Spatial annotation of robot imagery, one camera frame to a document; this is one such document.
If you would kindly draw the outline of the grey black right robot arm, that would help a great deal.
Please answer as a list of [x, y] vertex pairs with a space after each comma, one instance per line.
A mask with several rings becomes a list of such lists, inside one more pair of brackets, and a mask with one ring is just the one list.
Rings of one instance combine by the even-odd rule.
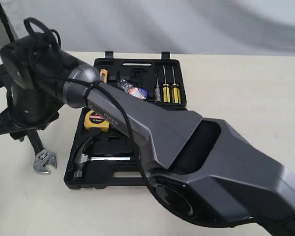
[[225, 120], [168, 111], [101, 81], [92, 65], [62, 51], [53, 36], [26, 36], [0, 50], [7, 108], [0, 135], [37, 135], [63, 105], [87, 107], [128, 136], [158, 202], [194, 225], [257, 223], [295, 236], [295, 175], [254, 148]]

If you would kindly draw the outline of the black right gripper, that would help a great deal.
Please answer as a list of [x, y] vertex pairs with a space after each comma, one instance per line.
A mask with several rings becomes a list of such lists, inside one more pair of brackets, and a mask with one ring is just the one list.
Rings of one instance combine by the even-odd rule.
[[2, 64], [11, 77], [7, 90], [7, 108], [0, 113], [0, 135], [9, 134], [14, 140], [27, 135], [30, 129], [44, 130], [59, 118], [64, 105], [54, 93], [38, 86], [27, 62], [30, 46], [35, 40], [26, 36], [0, 50]]

